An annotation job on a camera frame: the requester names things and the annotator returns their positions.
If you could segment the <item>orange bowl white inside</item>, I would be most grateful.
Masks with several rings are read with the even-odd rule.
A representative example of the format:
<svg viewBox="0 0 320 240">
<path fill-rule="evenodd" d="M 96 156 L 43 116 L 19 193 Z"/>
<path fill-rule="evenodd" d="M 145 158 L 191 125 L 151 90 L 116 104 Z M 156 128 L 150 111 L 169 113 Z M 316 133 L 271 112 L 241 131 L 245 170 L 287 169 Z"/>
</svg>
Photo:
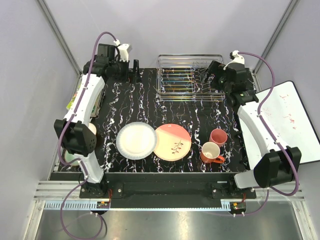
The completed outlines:
<svg viewBox="0 0 320 240">
<path fill-rule="evenodd" d="M 97 128 L 93 123 L 88 124 L 88 129 L 90 130 L 90 136 L 97 136 Z"/>
</svg>

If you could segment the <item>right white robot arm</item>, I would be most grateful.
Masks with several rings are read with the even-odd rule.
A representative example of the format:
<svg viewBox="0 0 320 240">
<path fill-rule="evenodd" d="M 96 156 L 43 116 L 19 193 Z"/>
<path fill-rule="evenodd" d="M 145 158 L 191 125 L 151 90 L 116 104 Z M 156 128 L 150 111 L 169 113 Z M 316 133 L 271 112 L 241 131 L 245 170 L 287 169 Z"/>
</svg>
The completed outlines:
<svg viewBox="0 0 320 240">
<path fill-rule="evenodd" d="M 234 175 L 227 185 L 228 195 L 239 198 L 245 190 L 252 188 L 271 188 L 294 181 L 295 187 L 286 196 L 293 196 L 299 189 L 298 169 L 302 153 L 298 147 L 290 147 L 268 123 L 261 108 L 262 100 L 253 90 L 247 88 L 247 69 L 243 60 L 228 64 L 212 60 L 204 78 L 214 79 L 211 85 L 223 91 L 229 105 L 237 113 L 252 134 L 260 150 L 261 159 L 257 165 L 245 172 Z"/>
</svg>

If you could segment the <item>chrome wire dish rack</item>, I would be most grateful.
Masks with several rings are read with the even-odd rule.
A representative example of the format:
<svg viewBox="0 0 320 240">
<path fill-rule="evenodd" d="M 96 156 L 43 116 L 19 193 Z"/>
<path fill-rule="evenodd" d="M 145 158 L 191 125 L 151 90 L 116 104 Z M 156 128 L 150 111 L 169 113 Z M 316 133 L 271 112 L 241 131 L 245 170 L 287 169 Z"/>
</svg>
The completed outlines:
<svg viewBox="0 0 320 240">
<path fill-rule="evenodd" d="M 208 84 L 198 84 L 212 60 L 223 63 L 219 54 L 160 54 L 157 58 L 156 92 L 164 102 L 221 102 L 225 94 Z"/>
</svg>

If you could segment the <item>white grey-rimmed plate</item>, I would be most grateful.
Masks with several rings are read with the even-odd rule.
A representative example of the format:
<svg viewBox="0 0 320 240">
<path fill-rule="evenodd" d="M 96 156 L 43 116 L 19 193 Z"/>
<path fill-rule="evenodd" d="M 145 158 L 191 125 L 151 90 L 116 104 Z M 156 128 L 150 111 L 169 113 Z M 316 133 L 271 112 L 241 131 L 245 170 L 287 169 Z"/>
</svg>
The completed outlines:
<svg viewBox="0 0 320 240">
<path fill-rule="evenodd" d="M 144 122 L 126 124 L 116 137 L 118 152 L 129 160 L 146 158 L 154 151 L 156 145 L 156 131 Z"/>
</svg>

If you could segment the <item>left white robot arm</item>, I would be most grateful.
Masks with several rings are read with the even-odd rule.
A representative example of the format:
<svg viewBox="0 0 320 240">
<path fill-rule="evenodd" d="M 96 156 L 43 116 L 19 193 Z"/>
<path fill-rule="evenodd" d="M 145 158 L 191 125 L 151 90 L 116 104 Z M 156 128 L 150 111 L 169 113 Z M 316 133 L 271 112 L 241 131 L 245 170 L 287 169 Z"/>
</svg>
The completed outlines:
<svg viewBox="0 0 320 240">
<path fill-rule="evenodd" d="M 81 189 L 97 198 L 103 198 L 110 190 L 95 154 L 97 136 L 89 128 L 91 114 L 108 80 L 131 84 L 141 81 L 139 61 L 135 59 L 133 68 L 129 67 L 131 50 L 130 44 L 118 40 L 114 45 L 100 43 L 95 46 L 92 59 L 83 67 L 73 104 L 63 119 L 54 122 L 60 162 L 65 166 L 78 163 L 84 177 Z"/>
</svg>

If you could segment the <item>pale green bowl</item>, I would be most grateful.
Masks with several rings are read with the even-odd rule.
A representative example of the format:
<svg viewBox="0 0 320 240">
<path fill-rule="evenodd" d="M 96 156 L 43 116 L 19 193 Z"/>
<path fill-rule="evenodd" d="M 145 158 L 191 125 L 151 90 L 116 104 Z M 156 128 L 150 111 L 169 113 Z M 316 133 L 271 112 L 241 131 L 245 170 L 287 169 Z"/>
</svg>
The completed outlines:
<svg viewBox="0 0 320 240">
<path fill-rule="evenodd" d="M 63 150 L 62 157 L 66 163 L 69 163 L 76 158 L 73 154 L 70 154 L 66 149 Z M 77 167 L 79 166 L 79 162 L 76 160 L 72 162 L 70 166 Z"/>
</svg>

